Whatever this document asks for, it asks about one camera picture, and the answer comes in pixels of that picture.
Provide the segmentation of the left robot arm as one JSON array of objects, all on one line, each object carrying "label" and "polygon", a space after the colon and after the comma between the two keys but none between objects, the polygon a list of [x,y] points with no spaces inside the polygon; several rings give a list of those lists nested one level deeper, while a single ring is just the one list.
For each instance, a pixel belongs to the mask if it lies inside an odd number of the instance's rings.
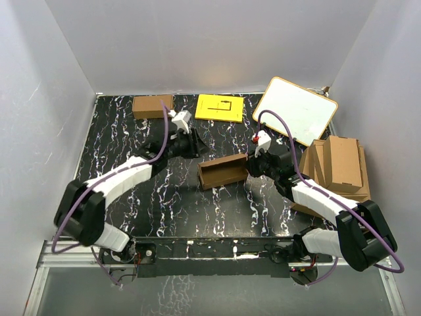
[{"label": "left robot arm", "polygon": [[80,246],[109,250],[115,260],[127,263],[136,254],[135,239],[106,223],[105,211],[121,195],[164,170],[169,159],[195,159],[209,151],[196,129],[169,132],[162,141],[140,147],[137,155],[102,176],[80,182],[71,181],[63,194],[54,218],[57,236],[67,234]]}]

